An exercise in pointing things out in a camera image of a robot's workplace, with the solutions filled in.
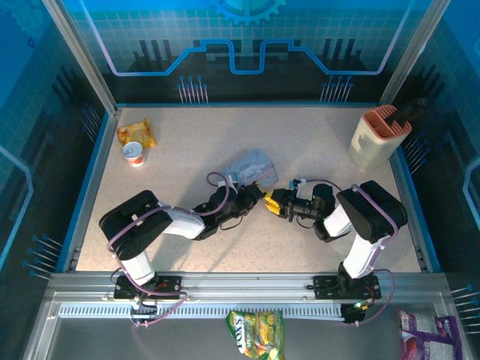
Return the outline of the light blue cartoon tin box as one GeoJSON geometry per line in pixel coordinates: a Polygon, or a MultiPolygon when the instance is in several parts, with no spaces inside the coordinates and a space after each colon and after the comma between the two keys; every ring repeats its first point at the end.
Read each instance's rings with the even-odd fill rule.
{"type": "Polygon", "coordinates": [[[254,149],[220,171],[241,185],[256,183],[263,189],[275,185],[279,178],[271,159],[259,149],[254,149]]]}

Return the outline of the beige holder with orange top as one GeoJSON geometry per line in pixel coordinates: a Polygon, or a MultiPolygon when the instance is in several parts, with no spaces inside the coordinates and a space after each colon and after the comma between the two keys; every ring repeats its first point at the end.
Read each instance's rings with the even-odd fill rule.
{"type": "Polygon", "coordinates": [[[386,122],[396,112],[395,106],[386,104],[361,116],[349,145],[349,155],[359,169],[368,171],[385,164],[412,131],[408,121],[403,125],[396,120],[386,122]]]}

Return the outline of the white orange paper cup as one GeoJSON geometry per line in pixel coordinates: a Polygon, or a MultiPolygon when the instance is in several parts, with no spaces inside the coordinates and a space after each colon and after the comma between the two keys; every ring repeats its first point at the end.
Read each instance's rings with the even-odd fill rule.
{"type": "Polygon", "coordinates": [[[124,159],[131,167],[141,167],[145,163],[146,153],[140,142],[128,142],[123,146],[124,159]]]}

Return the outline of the black right connector box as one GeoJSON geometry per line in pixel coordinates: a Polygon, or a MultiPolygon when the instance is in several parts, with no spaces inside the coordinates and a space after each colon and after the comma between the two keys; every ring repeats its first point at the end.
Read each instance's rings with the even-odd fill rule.
{"type": "Polygon", "coordinates": [[[358,301],[355,304],[342,304],[340,306],[343,322],[346,324],[360,323],[366,317],[368,308],[374,302],[371,299],[358,301]]]}

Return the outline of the black connector box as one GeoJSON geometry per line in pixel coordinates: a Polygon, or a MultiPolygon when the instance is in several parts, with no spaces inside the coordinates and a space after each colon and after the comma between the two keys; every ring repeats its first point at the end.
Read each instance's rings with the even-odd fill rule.
{"type": "Polygon", "coordinates": [[[355,304],[342,304],[340,306],[343,322],[346,324],[360,323],[366,317],[368,308],[374,302],[371,299],[358,301],[355,304]]]}
{"type": "Polygon", "coordinates": [[[156,305],[147,305],[142,299],[132,299],[130,301],[130,318],[133,321],[141,321],[150,319],[158,314],[156,305]]]}

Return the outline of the yellow snack packet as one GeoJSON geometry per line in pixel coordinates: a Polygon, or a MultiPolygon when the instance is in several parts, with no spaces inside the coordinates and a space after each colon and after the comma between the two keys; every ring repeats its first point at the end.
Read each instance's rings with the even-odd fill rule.
{"type": "Polygon", "coordinates": [[[150,118],[141,122],[121,126],[117,129],[117,138],[122,146],[127,143],[137,142],[144,149],[156,146],[156,140],[150,126],[150,118]]]}

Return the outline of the green yellow snack bag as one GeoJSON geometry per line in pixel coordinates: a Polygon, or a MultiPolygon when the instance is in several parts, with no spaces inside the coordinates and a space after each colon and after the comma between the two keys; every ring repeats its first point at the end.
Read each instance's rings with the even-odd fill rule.
{"type": "Polygon", "coordinates": [[[256,360],[285,360],[282,310],[232,310],[226,316],[226,325],[241,354],[256,360]]]}

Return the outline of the black left connector box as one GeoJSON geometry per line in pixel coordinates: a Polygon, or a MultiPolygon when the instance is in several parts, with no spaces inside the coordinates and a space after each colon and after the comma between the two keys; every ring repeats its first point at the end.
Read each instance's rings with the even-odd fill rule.
{"type": "Polygon", "coordinates": [[[132,299],[130,301],[130,318],[133,321],[141,321],[150,319],[158,314],[156,305],[147,305],[142,299],[132,299]]]}

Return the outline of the purple snack bag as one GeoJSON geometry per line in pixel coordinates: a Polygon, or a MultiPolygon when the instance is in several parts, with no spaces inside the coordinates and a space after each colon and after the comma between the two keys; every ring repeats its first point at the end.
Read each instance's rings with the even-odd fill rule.
{"type": "Polygon", "coordinates": [[[464,360],[454,316],[399,310],[402,360],[464,360]]]}

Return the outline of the aluminium mounting rail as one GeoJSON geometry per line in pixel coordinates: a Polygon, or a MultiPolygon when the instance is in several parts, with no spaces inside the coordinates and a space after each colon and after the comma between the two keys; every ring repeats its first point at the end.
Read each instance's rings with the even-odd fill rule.
{"type": "MultiPolygon", "coordinates": [[[[311,273],[200,273],[179,272],[187,300],[194,303],[307,303],[314,301],[311,273]]],[[[377,272],[385,299],[391,288],[394,303],[436,303],[450,297],[444,274],[397,273],[394,283],[377,272]]],[[[107,272],[54,274],[44,294],[57,302],[107,302],[113,299],[113,278],[107,272]]]]}

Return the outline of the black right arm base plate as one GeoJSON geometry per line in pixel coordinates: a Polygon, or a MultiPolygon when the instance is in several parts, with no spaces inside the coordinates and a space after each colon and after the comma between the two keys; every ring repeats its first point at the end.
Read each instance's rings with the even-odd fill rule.
{"type": "Polygon", "coordinates": [[[369,274],[358,279],[349,279],[344,274],[315,276],[313,278],[315,299],[364,300],[382,297],[377,276],[369,274]]]}

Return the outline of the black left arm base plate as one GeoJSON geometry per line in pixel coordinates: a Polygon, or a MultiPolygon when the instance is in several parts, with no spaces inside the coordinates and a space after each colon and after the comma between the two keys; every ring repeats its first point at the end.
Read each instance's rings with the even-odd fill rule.
{"type": "Polygon", "coordinates": [[[155,275],[149,282],[142,285],[148,292],[141,292],[127,278],[121,275],[115,282],[113,298],[115,300],[132,300],[140,298],[142,300],[171,299],[178,300],[180,295],[182,278],[179,276],[160,276],[155,275]]]}

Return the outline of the aluminium frame post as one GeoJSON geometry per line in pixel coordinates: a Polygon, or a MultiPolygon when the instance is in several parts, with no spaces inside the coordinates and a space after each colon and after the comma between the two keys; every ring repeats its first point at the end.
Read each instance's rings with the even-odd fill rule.
{"type": "Polygon", "coordinates": [[[41,1],[103,107],[110,116],[115,116],[118,110],[117,103],[65,6],[60,0],[41,1]]]}
{"type": "Polygon", "coordinates": [[[404,54],[388,81],[378,104],[391,104],[398,95],[419,56],[425,50],[431,35],[442,19],[451,0],[431,0],[424,16],[412,36],[404,54]]]}

